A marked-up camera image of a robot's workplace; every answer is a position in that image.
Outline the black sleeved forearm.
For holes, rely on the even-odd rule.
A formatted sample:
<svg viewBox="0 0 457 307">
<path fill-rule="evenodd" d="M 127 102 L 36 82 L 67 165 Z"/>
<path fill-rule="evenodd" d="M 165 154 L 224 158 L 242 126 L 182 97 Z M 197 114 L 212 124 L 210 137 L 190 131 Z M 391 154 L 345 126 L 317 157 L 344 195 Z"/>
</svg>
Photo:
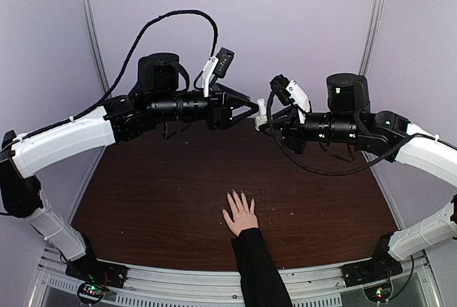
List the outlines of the black sleeved forearm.
<svg viewBox="0 0 457 307">
<path fill-rule="evenodd" d="M 245 306 L 292 306 L 291 298 L 258 228 L 231 239 Z"/>
</svg>

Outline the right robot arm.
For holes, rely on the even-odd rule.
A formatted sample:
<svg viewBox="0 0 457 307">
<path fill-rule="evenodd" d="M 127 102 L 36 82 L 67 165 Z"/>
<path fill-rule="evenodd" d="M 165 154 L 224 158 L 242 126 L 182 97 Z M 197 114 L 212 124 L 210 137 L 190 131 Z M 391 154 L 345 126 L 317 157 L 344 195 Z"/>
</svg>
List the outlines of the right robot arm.
<svg viewBox="0 0 457 307">
<path fill-rule="evenodd" d="M 270 133 L 289 158 L 302 154 L 308 142 L 346 144 L 377 157 L 357 169 L 335 171 L 333 177 L 351 175 L 386 160 L 456 185 L 456 147 L 392 111 L 372 113 L 365 76 L 334 74 L 326 85 L 328 111 L 317 113 L 296 81 L 275 76 L 268 100 L 258 102 L 256 128 Z"/>
</svg>

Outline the person's hand on table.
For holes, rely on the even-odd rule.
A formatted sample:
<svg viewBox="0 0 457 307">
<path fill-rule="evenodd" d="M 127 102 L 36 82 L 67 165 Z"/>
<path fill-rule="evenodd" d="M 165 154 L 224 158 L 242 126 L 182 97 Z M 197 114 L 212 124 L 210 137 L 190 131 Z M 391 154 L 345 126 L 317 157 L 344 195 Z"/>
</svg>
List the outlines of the person's hand on table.
<svg viewBox="0 0 457 307">
<path fill-rule="evenodd" d="M 248 201 L 244 192 L 238 193 L 233 190 L 226 194 L 230 211 L 222 209 L 222 215 L 226 225 L 235 237 L 243 231 L 258 228 L 258 218 L 255 213 L 255 199 Z"/>
</svg>

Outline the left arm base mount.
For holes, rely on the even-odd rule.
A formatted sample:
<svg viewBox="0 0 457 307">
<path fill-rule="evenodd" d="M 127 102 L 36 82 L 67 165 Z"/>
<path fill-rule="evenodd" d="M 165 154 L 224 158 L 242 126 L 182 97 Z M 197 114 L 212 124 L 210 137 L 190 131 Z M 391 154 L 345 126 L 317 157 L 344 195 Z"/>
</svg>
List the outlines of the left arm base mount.
<svg viewBox="0 0 457 307">
<path fill-rule="evenodd" d="M 123 288 L 128 268 L 126 266 L 104 261 L 86 261 L 80 258 L 70 261 L 60 255 L 66 265 L 65 274 L 81 281 L 76 289 L 76 297 L 89 306 L 101 302 L 110 288 Z"/>
</svg>

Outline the white nail polish bottle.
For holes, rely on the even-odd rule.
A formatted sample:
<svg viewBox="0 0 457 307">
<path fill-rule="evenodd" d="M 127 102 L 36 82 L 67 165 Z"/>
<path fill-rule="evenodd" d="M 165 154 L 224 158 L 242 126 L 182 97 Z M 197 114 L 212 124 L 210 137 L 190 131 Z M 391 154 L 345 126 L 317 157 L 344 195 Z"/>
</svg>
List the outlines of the white nail polish bottle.
<svg viewBox="0 0 457 307">
<path fill-rule="evenodd" d="M 268 117 L 267 117 L 267 115 L 265 114 L 265 115 L 258 115 L 258 116 L 256 116 L 255 119 L 254 119 L 254 123 L 255 123 L 255 129 L 256 129 L 257 131 L 260 131 L 260 128 L 261 128 L 262 126 L 265 126 L 265 125 L 268 124 Z"/>
</svg>

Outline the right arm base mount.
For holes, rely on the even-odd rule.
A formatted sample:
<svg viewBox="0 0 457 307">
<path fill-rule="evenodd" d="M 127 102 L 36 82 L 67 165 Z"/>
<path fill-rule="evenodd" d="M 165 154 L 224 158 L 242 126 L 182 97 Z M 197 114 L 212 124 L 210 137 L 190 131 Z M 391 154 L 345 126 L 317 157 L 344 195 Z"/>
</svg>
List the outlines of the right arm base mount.
<svg viewBox="0 0 457 307">
<path fill-rule="evenodd" d="M 393 298 L 392 278 L 403 273 L 399 262 L 379 258 L 345 264 L 341 270 L 347 288 L 362 286 L 367 300 L 378 305 Z"/>
</svg>

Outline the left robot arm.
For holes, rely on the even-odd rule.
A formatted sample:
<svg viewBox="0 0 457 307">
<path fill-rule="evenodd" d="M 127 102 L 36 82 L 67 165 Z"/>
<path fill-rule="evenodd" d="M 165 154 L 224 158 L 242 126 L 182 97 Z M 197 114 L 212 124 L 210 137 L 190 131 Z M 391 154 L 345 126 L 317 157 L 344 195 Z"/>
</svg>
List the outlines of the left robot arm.
<svg viewBox="0 0 457 307">
<path fill-rule="evenodd" d="M 133 140 L 157 125 L 171 121 L 205 121 L 211 130 L 226 130 L 252 116 L 258 105 L 217 83 L 234 54 L 221 49 L 201 73 L 202 89 L 179 89 L 189 75 L 179 56 L 157 53 L 138 62 L 138 81 L 127 95 L 101 102 L 79 118 L 69 118 L 40 133 L 4 135 L 1 151 L 1 197 L 7 213 L 26 220 L 53 244 L 87 281 L 98 280 L 102 265 L 89 242 L 54 212 L 36 174 L 52 164 L 83 152 Z"/>
</svg>

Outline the white nail polish cap brush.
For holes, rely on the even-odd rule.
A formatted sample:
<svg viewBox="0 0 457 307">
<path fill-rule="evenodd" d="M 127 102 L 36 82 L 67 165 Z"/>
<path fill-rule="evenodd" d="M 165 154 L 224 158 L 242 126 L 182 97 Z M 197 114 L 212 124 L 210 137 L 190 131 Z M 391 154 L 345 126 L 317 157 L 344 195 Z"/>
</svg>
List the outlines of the white nail polish cap brush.
<svg viewBox="0 0 457 307">
<path fill-rule="evenodd" d="M 265 99 L 261 98 L 257 100 L 258 104 L 258 113 L 260 116 L 265 116 L 267 114 L 266 102 Z"/>
</svg>

